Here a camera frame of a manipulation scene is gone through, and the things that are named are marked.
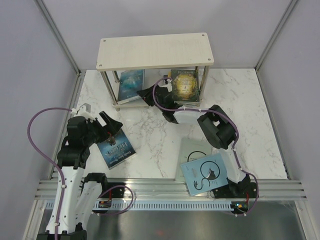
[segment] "metal plate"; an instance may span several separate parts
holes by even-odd
[[[92,210],[94,211],[121,211],[128,207],[129,201],[123,199],[113,199],[111,207],[99,207],[99,201],[96,201]],[[54,209],[54,200],[48,200],[45,209]],[[130,211],[232,211],[231,202],[208,202],[208,201],[135,201],[130,207]]]

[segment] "marble surface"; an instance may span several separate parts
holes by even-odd
[[[166,69],[146,70],[146,87],[167,73]],[[108,76],[117,95],[118,83],[115,83],[110,72]],[[156,107],[115,111],[101,74],[96,70],[86,71],[77,106],[84,103],[91,105],[94,116],[105,111],[113,119],[122,122],[122,129],[137,152],[135,157],[109,170],[98,147],[93,145],[85,175],[103,172],[109,178],[173,179],[181,138],[206,141],[198,125],[169,123]],[[211,69],[200,108],[209,108],[214,104],[221,106],[238,127],[240,138],[236,150],[243,167],[259,179],[286,179],[255,70]]]

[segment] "white wall panel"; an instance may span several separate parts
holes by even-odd
[[[21,240],[48,164],[30,145],[31,117],[67,107],[76,74],[32,0],[0,1],[0,239]],[[31,136],[53,155],[64,112],[34,121]]]
[[[301,0],[271,48],[260,80],[285,161],[320,226],[320,1]]]
[[[81,69],[101,38],[208,33],[214,67],[255,67],[290,0],[44,0]]]

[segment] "wooden shelf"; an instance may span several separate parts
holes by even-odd
[[[205,32],[102,38],[99,72],[211,66],[214,57]]]

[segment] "metal shelf leg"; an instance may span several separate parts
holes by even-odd
[[[202,101],[202,98],[204,96],[205,86],[206,86],[207,78],[208,78],[208,74],[209,74],[209,67],[210,66],[205,66],[204,70],[203,70],[203,75],[202,75],[200,89],[199,89],[200,102]]]
[[[110,81],[109,81],[109,78],[108,78],[107,73],[106,73],[105,71],[102,71],[102,72],[101,72],[101,76],[102,76],[102,79],[103,79],[104,84],[105,84],[105,86],[106,86],[106,89],[108,89],[108,92],[109,92],[110,97],[111,97],[111,99],[112,99],[113,105],[117,106],[117,105],[118,105],[118,102],[117,102],[117,99],[116,99],[116,95],[115,95],[115,93],[114,93],[114,90],[113,90],[112,87],[111,87],[111,84],[110,84]]]
[[[119,76],[118,76],[117,71],[112,71],[112,74],[113,74],[114,81],[115,81],[116,83],[119,83],[120,80],[119,80]]]

